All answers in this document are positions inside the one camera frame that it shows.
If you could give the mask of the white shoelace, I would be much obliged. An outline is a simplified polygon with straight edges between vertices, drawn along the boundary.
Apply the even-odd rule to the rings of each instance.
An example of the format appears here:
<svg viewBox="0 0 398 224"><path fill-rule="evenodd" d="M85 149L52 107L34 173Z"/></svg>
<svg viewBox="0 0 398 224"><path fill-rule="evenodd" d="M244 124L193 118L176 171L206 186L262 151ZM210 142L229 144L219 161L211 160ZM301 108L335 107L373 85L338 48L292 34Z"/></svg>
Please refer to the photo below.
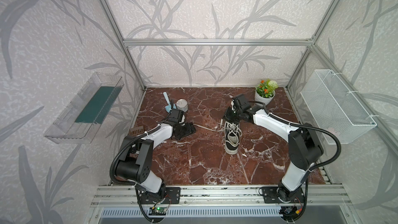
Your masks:
<svg viewBox="0 0 398 224"><path fill-rule="evenodd" d="M215 129L215 128L209 128L209 127L205 127L203 125L199 125L197 123L195 123L194 125L196 127L208 130L208 131L212 131L212 132L223 132L225 136L237 136L238 138L240 138L242 136L242 130L240 129L239 124L233 123L233 122L229 122L227 120L221 120L221 122L223 123L223 127L219 128L219 129Z"/></svg>

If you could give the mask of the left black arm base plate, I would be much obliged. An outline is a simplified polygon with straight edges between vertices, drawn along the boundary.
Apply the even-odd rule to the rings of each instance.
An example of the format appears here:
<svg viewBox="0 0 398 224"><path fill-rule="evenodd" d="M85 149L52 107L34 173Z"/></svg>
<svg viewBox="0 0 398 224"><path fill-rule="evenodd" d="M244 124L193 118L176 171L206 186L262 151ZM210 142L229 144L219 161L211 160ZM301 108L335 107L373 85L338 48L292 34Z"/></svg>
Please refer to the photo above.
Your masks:
<svg viewBox="0 0 398 224"><path fill-rule="evenodd" d="M179 204L181 196L180 187L161 187L158 193L139 192L138 198L141 204L155 204L161 202L163 204Z"/></svg>

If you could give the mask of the black white canvas sneaker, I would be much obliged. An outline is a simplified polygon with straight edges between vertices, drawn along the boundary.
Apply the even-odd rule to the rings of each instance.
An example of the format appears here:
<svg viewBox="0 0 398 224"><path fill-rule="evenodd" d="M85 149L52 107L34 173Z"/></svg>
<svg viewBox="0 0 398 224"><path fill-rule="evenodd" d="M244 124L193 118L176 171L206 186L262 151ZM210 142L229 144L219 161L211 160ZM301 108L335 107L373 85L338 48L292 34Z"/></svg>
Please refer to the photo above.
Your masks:
<svg viewBox="0 0 398 224"><path fill-rule="evenodd" d="M224 148L226 153L235 155L238 152L242 131L239 124L226 121L224 125Z"/></svg>

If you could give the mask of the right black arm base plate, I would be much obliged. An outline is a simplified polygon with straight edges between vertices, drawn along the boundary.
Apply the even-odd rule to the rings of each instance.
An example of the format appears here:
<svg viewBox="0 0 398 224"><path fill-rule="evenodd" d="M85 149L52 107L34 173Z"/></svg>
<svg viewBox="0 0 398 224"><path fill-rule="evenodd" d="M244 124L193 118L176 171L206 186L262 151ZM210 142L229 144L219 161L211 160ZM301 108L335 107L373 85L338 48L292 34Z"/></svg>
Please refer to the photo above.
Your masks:
<svg viewBox="0 0 398 224"><path fill-rule="evenodd" d="M264 186L259 189L259 195L263 197L264 203L294 203L295 200L304 203L305 193L302 188L295 191L289 191L278 186Z"/></svg>

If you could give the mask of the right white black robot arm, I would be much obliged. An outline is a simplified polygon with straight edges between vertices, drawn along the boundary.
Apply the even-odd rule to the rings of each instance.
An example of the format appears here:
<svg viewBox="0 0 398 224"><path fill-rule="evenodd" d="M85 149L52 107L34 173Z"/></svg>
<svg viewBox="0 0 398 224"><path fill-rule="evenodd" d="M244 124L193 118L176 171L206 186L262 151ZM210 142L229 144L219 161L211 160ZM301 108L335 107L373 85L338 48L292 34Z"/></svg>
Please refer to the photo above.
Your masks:
<svg viewBox="0 0 398 224"><path fill-rule="evenodd" d="M259 102L246 100L244 95L232 99L224 115L225 119L235 125L241 120L263 127L284 139L289 146L290 164L284 177L278 184L278 198L285 203L292 201L301 186L316 168L331 164L340 156L342 145L340 140L330 131L316 128L309 123L299 124L288 121L269 112L266 106ZM317 164L324 154L323 146L317 133L331 137L336 143L336 152L332 158Z"/></svg>

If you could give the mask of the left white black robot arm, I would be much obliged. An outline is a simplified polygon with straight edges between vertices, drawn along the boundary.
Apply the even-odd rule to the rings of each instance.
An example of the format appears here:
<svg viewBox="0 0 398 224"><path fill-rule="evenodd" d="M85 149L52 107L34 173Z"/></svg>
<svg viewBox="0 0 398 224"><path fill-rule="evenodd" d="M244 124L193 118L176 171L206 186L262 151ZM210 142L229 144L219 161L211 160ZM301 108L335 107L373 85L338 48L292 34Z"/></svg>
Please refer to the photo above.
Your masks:
<svg viewBox="0 0 398 224"><path fill-rule="evenodd" d="M142 194L164 198L165 183L151 170L153 150L172 137L180 140L194 134L193 123L186 123L185 119L184 111L172 109L155 128L138 136L126 136L110 165L110 180L133 185Z"/></svg>

